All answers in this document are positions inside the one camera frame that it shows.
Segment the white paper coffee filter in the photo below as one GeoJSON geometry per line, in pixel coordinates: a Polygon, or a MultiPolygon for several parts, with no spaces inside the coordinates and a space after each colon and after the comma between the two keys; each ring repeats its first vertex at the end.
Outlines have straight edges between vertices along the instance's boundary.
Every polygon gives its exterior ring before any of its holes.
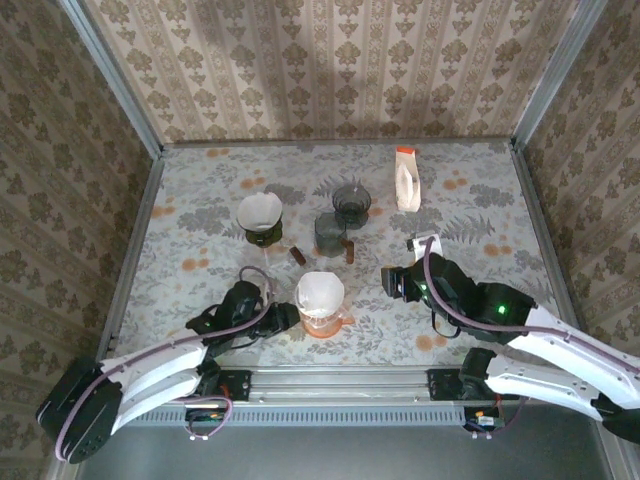
{"type": "Polygon", "coordinates": [[[344,285],[332,272],[313,271],[304,274],[294,290],[294,300],[298,302],[335,301],[343,303],[344,285]]]}
{"type": "Polygon", "coordinates": [[[244,198],[237,209],[239,225],[248,231],[263,232],[274,227],[282,215],[282,202],[274,193],[256,193],[244,198]]]}

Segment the clear glass dripper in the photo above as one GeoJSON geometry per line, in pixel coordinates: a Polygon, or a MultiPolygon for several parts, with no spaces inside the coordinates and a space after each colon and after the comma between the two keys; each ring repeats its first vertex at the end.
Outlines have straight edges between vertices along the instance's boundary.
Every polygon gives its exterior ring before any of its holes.
{"type": "Polygon", "coordinates": [[[341,307],[342,304],[335,301],[311,300],[297,303],[297,308],[305,321],[325,321],[335,316],[341,307]]]}

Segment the orange glass dripper cup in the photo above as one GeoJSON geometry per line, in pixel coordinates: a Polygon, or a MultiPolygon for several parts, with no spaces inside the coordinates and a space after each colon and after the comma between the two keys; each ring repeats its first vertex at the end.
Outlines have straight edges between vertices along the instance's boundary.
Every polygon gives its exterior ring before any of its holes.
{"type": "Polygon", "coordinates": [[[336,335],[342,327],[353,325],[354,316],[344,307],[325,317],[311,317],[300,314],[304,330],[314,338],[327,339],[336,335]]]}

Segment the grey glass server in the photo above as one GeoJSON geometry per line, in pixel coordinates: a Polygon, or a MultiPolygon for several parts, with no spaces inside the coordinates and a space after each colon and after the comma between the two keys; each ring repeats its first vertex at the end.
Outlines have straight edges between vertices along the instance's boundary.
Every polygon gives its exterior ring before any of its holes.
{"type": "Polygon", "coordinates": [[[344,255],[348,265],[354,263],[354,242],[348,238],[347,223],[338,214],[325,212],[316,217],[314,239],[322,256],[335,258],[344,255]]]}

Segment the grey glass dripper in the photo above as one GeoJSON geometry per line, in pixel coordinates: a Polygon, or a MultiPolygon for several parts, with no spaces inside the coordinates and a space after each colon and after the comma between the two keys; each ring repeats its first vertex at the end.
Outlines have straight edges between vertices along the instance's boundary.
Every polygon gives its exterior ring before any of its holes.
{"type": "Polygon", "coordinates": [[[357,230],[367,223],[371,196],[361,184],[347,184],[337,189],[332,204],[336,219],[347,229],[357,230]]]}

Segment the small electronics board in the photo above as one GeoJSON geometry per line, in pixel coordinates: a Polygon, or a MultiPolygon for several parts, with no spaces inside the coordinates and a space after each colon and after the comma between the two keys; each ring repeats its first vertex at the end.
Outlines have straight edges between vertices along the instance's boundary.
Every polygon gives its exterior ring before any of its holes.
{"type": "Polygon", "coordinates": [[[472,433],[491,433],[506,426],[506,419],[503,413],[497,408],[464,410],[463,427],[472,433]]]}
{"type": "Polygon", "coordinates": [[[187,423],[220,423],[226,416],[226,409],[216,408],[190,408],[186,410],[185,421],[187,423]]]}

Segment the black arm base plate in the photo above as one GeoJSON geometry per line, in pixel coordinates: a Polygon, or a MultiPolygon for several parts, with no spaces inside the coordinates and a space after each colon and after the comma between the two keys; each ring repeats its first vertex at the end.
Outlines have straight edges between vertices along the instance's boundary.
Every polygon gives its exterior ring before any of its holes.
{"type": "Polygon", "coordinates": [[[430,398],[435,401],[489,401],[496,398],[496,393],[482,379],[454,368],[429,369],[427,386],[430,398]]]}
{"type": "Polygon", "coordinates": [[[219,370],[205,373],[196,389],[196,396],[224,396],[232,401],[247,401],[251,389],[250,370],[219,370]]]}

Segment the aluminium table side rail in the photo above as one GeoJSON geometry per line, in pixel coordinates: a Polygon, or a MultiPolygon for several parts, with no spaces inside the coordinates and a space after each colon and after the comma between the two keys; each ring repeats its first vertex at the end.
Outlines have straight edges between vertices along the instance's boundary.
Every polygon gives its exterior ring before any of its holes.
{"type": "Polygon", "coordinates": [[[510,146],[514,168],[521,186],[525,204],[532,222],[536,240],[550,281],[551,289],[562,320],[580,329],[582,327],[576,315],[564,272],[559,263],[552,237],[546,223],[540,199],[529,172],[523,154],[513,145],[510,146]]]}
{"type": "Polygon", "coordinates": [[[104,359],[112,350],[124,320],[126,307],[133,286],[144,239],[151,220],[156,196],[160,188],[164,160],[162,156],[154,159],[151,164],[143,196],[134,222],[126,255],[120,270],[118,282],[114,290],[111,305],[106,317],[104,329],[98,345],[96,359],[104,359]]]}

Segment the aluminium mounting rail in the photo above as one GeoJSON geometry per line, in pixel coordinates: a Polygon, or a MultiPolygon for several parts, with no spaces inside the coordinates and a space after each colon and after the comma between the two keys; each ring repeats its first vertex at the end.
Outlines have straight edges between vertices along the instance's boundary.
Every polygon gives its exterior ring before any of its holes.
{"type": "MultiPolygon", "coordinates": [[[[105,379],[96,386],[82,386],[70,398],[82,407],[91,403],[109,405],[116,411],[141,415],[165,404],[180,403],[204,406],[223,401],[224,396],[196,396],[202,376],[222,369],[214,363],[197,369],[183,369],[172,374],[156,370],[137,377],[105,379]]],[[[241,405],[264,404],[275,407],[405,405],[435,401],[427,386],[428,370],[406,369],[258,369],[250,370],[251,389],[241,405]]]]}

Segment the aluminium table end rail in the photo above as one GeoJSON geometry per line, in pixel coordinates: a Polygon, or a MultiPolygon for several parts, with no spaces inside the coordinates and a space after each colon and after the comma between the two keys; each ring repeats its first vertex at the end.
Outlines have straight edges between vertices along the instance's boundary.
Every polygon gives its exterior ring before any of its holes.
{"type": "Polygon", "coordinates": [[[419,144],[440,143],[507,143],[511,145],[513,139],[509,137],[429,137],[429,138],[394,138],[394,139],[316,139],[316,140],[256,140],[256,141],[193,141],[168,143],[162,146],[163,151],[191,148],[233,148],[233,147],[281,147],[281,146],[324,146],[324,145],[361,145],[382,144],[394,146],[414,146],[419,144]]]}

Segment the aluminium corner post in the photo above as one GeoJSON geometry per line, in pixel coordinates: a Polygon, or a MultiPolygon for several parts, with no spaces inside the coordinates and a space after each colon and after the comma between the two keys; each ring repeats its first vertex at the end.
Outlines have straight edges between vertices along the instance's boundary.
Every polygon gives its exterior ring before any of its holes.
{"type": "Polygon", "coordinates": [[[162,141],[156,135],[151,121],[147,118],[130,82],[119,66],[108,41],[92,18],[84,0],[58,1],[114,93],[118,104],[126,114],[151,160],[160,159],[163,151],[162,141]]]}
{"type": "Polygon", "coordinates": [[[515,128],[512,136],[515,149],[522,150],[533,136],[607,3],[608,0],[578,1],[576,11],[515,128]]]}

